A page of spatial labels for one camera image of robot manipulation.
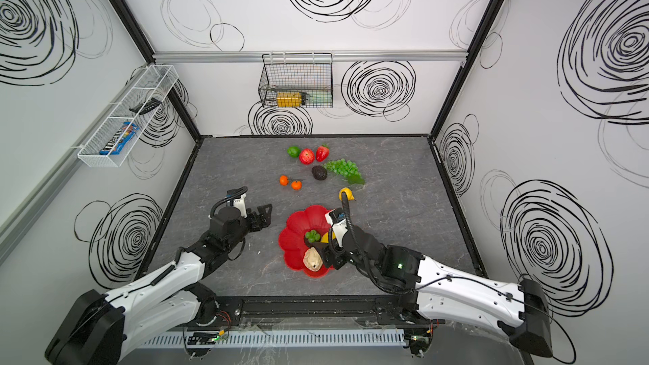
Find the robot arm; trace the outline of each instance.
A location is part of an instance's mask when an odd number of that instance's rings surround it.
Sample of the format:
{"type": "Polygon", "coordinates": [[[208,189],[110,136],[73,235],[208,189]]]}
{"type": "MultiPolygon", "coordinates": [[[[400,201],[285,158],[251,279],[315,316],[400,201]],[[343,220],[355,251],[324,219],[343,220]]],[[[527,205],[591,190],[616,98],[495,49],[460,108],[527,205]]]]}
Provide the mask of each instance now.
{"type": "Polygon", "coordinates": [[[381,291],[408,296],[403,309],[426,319],[442,318],[490,329],[515,347],[552,356],[548,303],[540,285],[493,281],[439,263],[417,251],[385,246],[352,224],[346,194],[330,211],[328,240],[313,247],[326,267],[352,263],[381,291]]]}
{"type": "Polygon", "coordinates": [[[126,354],[182,323],[215,319],[214,293],[199,283],[229,258],[249,232],[271,224],[272,205],[245,208],[246,187],[212,207],[210,229],[173,261],[123,287],[80,296],[47,346],[52,364],[116,364],[126,354]],[[226,204],[218,214],[215,210],[226,204]]]}
{"type": "MultiPolygon", "coordinates": [[[[271,223],[272,206],[260,206],[258,212],[245,208],[246,191],[228,191],[212,207],[210,229],[190,247],[179,248],[169,264],[106,294],[90,290],[80,296],[48,345],[47,360],[114,365],[178,324],[211,324],[217,313],[215,296],[199,280],[225,263],[239,243],[245,245],[249,232],[271,223]]],[[[338,269],[352,263],[380,290],[401,295],[400,316],[477,325],[507,335],[523,351],[552,356],[548,305],[536,282],[491,281],[405,247],[385,246],[352,224],[346,195],[343,209],[329,212],[327,220],[331,242],[313,243],[323,264],[338,269]]]]}

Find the white wire basket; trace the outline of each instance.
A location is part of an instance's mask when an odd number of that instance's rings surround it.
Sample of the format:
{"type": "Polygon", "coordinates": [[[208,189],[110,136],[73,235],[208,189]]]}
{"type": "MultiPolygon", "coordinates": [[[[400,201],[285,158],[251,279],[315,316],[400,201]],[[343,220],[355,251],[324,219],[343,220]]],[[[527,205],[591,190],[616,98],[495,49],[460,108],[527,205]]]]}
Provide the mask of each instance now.
{"type": "Polygon", "coordinates": [[[81,148],[77,154],[78,158],[91,167],[117,168],[121,166],[177,80],[178,74],[173,65],[149,65],[135,85],[117,102],[106,120],[81,148]],[[144,113],[145,106],[151,99],[158,100],[160,104],[148,113],[144,113]],[[124,124],[128,126],[126,130],[121,130],[124,124]],[[109,142],[113,144],[123,141],[126,132],[130,129],[134,130],[134,134],[121,150],[117,151],[115,148],[109,147],[109,142]]]}

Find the white cable tray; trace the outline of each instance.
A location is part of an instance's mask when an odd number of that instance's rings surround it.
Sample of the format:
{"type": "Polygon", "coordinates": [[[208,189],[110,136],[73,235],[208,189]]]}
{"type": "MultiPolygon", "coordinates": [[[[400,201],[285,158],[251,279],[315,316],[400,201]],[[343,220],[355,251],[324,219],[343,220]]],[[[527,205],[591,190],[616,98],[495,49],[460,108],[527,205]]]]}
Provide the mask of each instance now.
{"type": "MultiPolygon", "coordinates": [[[[229,336],[214,344],[190,344],[192,331],[185,332],[189,348],[263,348],[263,347],[363,347],[405,346],[404,331],[391,329],[356,330],[268,330],[230,331],[229,336]]],[[[167,331],[151,338],[139,348],[184,348],[182,331],[167,331]]]]}
{"type": "MultiPolygon", "coordinates": [[[[173,65],[149,65],[146,71],[135,82],[134,86],[126,92],[120,99],[106,120],[93,133],[90,139],[78,152],[77,156],[84,161],[87,166],[117,168],[122,165],[128,153],[142,136],[142,133],[149,126],[150,121],[156,115],[162,103],[166,100],[171,88],[178,80],[178,74],[173,65]],[[160,104],[148,113],[140,114],[151,98],[156,98],[160,104]],[[119,153],[109,150],[106,155],[101,155],[100,151],[106,147],[109,141],[118,133],[124,123],[128,124],[129,130],[132,126],[137,126],[133,137],[125,143],[119,153]]],[[[122,141],[124,131],[116,139],[122,141]]]]}

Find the wire basket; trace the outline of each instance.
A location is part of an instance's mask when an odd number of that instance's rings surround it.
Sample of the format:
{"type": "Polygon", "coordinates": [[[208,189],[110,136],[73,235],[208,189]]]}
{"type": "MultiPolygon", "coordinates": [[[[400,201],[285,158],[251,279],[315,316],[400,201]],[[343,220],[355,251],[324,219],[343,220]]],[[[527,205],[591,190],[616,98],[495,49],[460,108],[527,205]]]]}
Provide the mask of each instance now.
{"type": "Polygon", "coordinates": [[[86,141],[77,154],[78,158],[91,167],[121,166],[177,80],[178,74],[173,65],[148,66],[86,141]],[[133,131],[133,137],[117,151],[114,144],[124,141],[125,134],[130,130],[133,131]]]}
{"type": "Polygon", "coordinates": [[[262,59],[259,99],[264,107],[334,106],[333,54],[270,53],[262,59]]]}

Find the strawberry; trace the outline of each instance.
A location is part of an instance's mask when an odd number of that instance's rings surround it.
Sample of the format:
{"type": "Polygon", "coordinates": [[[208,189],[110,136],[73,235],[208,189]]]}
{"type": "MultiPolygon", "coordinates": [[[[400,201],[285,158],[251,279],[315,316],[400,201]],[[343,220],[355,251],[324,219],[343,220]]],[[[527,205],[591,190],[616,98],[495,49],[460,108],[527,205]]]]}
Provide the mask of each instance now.
{"type": "Polygon", "coordinates": [[[309,165],[315,160],[315,155],[313,155],[313,151],[309,150],[308,148],[305,148],[300,152],[300,162],[303,163],[304,165],[309,165]]]}
{"type": "Polygon", "coordinates": [[[322,144],[315,152],[315,159],[317,159],[318,162],[322,162],[327,157],[329,157],[329,147],[326,144],[322,144]]]}

